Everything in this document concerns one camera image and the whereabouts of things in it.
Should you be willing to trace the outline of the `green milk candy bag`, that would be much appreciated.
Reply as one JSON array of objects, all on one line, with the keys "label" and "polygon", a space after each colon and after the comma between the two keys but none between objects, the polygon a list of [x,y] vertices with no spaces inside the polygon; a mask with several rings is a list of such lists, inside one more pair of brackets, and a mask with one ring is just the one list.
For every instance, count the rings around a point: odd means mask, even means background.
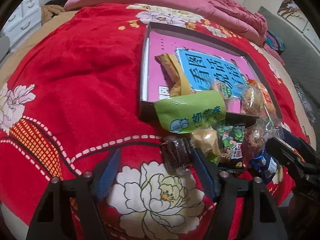
[{"label": "green milk candy bag", "polygon": [[223,122],[226,117],[226,104],[216,90],[175,96],[153,103],[161,127],[176,134],[205,132],[197,141],[209,139],[215,131],[212,127]]}]

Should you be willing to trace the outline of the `grey patterned cloth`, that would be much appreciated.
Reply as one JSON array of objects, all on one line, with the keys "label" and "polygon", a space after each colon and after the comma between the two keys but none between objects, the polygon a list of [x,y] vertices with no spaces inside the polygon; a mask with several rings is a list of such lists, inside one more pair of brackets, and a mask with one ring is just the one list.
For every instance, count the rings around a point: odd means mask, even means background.
[{"label": "grey patterned cloth", "polygon": [[300,99],[300,102],[302,103],[307,119],[310,122],[310,124],[313,126],[316,123],[317,115],[318,115],[316,106],[311,102],[309,97],[304,93],[304,90],[302,89],[302,87],[300,87],[299,84],[294,84],[294,87]]}]

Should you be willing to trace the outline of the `white drawer cabinet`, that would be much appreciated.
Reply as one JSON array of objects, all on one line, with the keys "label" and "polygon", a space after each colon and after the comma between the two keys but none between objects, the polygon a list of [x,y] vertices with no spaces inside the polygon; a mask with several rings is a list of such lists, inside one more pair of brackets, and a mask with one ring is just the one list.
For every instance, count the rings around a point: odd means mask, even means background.
[{"label": "white drawer cabinet", "polygon": [[1,36],[6,36],[10,41],[9,49],[15,50],[40,27],[39,0],[23,0],[5,23]]}]

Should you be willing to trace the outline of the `grey padded headboard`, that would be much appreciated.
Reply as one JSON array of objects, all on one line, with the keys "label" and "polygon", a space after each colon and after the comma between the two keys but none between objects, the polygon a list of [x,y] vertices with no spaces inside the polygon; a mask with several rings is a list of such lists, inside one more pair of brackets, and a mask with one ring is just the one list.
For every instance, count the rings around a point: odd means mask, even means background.
[{"label": "grey padded headboard", "polygon": [[290,24],[264,7],[260,7],[258,12],[266,18],[268,30],[284,43],[285,51],[281,58],[291,79],[300,85],[314,104],[319,105],[319,55]]}]

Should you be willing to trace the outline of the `orange bread snack pack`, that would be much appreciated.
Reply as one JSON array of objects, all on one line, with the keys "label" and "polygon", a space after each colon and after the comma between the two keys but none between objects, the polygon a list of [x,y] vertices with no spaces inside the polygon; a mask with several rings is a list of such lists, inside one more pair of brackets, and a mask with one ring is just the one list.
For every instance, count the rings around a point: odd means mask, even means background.
[{"label": "orange bread snack pack", "polygon": [[276,118],[277,117],[276,109],[267,88],[262,83],[254,79],[249,79],[248,82],[250,85],[260,90],[260,93],[262,94],[262,97],[263,97],[263,106],[265,108],[266,113],[268,113],[273,118]]}]

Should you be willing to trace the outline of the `round biscuit green label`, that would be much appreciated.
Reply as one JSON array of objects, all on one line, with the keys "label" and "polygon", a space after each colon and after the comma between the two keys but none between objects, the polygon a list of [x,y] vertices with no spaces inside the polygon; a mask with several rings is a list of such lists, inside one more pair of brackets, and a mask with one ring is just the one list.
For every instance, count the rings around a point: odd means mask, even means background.
[{"label": "round biscuit green label", "polygon": [[221,81],[213,80],[211,88],[212,90],[219,92],[224,100],[233,98],[231,89]]}]

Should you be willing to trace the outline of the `pink quilt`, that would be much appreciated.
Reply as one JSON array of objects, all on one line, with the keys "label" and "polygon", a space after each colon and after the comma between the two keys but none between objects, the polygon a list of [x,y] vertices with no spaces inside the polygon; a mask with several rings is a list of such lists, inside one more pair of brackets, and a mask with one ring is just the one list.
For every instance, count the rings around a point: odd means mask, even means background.
[{"label": "pink quilt", "polygon": [[75,10],[103,3],[148,4],[192,12],[262,46],[283,62],[279,54],[266,44],[267,20],[264,16],[250,12],[235,0],[68,0],[64,8]]}]

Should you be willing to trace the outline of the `blue purple folded cloth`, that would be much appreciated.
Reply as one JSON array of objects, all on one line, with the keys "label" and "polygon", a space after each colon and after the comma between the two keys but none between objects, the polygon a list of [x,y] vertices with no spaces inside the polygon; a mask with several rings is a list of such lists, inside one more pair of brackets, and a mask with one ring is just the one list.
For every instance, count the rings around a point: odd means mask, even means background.
[{"label": "blue purple folded cloth", "polygon": [[285,51],[285,44],[282,39],[269,30],[266,33],[266,43],[279,55]]}]

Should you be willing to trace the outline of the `brown knitted cloth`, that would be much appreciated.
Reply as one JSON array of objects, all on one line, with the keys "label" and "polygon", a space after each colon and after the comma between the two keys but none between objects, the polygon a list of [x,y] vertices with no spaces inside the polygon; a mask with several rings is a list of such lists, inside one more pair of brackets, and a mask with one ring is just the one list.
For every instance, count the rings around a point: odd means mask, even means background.
[{"label": "brown knitted cloth", "polygon": [[63,7],[59,5],[43,5],[41,6],[41,23],[44,25],[50,21],[54,16],[65,12]]}]

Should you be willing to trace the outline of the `yellow wafer snack pack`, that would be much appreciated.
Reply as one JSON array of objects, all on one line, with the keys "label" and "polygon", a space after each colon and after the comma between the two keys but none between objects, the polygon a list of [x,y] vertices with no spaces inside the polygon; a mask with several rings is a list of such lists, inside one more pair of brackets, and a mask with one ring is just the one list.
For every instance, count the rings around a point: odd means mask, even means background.
[{"label": "yellow wafer snack pack", "polygon": [[170,96],[182,96],[195,94],[195,90],[182,70],[179,61],[174,54],[164,53],[155,56],[156,61],[164,68],[173,85],[170,87]]}]

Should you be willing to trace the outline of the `floral wall painting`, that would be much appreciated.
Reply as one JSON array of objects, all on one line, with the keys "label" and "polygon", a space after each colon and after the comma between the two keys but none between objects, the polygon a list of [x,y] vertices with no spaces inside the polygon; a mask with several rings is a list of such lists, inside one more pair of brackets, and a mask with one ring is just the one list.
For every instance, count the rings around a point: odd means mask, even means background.
[{"label": "floral wall painting", "polygon": [[319,51],[319,36],[293,0],[283,0],[277,14],[292,24]]}]

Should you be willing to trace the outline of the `green pea snack pack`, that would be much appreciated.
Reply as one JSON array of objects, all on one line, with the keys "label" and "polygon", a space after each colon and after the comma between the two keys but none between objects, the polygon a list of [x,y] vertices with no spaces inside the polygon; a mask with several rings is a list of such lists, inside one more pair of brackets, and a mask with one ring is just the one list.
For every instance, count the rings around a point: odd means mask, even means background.
[{"label": "green pea snack pack", "polygon": [[245,124],[219,124],[216,131],[221,153],[219,166],[243,170],[244,162],[241,146],[245,135]]}]

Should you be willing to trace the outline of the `clear bag brown pastry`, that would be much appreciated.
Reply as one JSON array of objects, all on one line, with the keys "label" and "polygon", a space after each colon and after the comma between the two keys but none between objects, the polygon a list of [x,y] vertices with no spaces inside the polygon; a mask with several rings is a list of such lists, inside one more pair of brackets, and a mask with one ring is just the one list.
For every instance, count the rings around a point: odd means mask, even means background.
[{"label": "clear bag brown pastry", "polygon": [[266,117],[261,91],[253,85],[237,85],[237,88],[241,94],[241,112]]}]

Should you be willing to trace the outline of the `clear bag walnut snack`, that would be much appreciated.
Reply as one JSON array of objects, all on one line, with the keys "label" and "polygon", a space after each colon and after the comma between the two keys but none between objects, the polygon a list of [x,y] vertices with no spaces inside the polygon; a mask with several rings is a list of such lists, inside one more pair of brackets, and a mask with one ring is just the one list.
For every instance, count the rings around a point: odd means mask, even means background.
[{"label": "clear bag walnut snack", "polygon": [[245,129],[241,150],[246,158],[254,158],[271,138],[284,139],[281,123],[271,118],[259,117],[255,124]]}]

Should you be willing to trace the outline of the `dark brown cake pack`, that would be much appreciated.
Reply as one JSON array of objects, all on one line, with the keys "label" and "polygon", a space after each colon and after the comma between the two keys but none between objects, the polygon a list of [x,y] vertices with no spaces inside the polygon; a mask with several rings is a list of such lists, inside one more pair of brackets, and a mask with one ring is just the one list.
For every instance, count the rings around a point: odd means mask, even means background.
[{"label": "dark brown cake pack", "polygon": [[191,146],[185,137],[168,136],[161,144],[161,155],[165,169],[184,176],[191,172]]}]

